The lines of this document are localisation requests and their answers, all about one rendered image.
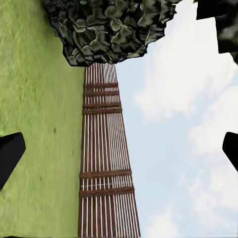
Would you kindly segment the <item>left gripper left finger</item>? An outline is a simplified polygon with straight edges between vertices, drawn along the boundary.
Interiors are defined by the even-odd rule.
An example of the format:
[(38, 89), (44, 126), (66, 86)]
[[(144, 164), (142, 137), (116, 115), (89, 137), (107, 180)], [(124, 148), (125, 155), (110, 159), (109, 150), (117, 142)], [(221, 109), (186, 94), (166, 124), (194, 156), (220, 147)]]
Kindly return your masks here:
[(0, 192), (25, 151), (21, 132), (0, 137)]

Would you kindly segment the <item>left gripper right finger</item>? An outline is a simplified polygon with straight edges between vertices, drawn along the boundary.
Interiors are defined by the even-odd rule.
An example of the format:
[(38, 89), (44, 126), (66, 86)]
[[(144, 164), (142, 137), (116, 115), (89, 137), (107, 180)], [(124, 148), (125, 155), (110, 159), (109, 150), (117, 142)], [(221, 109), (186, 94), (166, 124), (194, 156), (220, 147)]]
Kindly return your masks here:
[(222, 149), (238, 172), (238, 134), (226, 132)]

